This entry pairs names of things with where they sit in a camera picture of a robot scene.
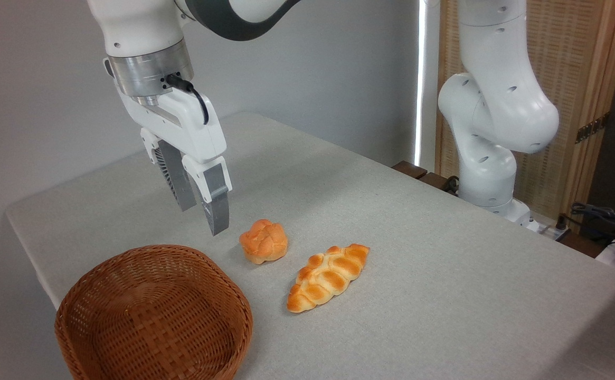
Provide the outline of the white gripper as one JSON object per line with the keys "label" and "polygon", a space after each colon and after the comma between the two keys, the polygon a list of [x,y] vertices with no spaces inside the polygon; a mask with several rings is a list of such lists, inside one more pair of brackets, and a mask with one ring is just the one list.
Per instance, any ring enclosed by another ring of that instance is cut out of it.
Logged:
{"label": "white gripper", "polygon": [[191,93],[171,91],[157,97],[156,106],[143,106],[118,91],[131,118],[142,128],[141,139],[182,211],[196,205],[189,176],[194,180],[213,236],[229,227],[228,193],[232,182],[223,154],[223,130],[211,102],[204,122],[201,103]]}

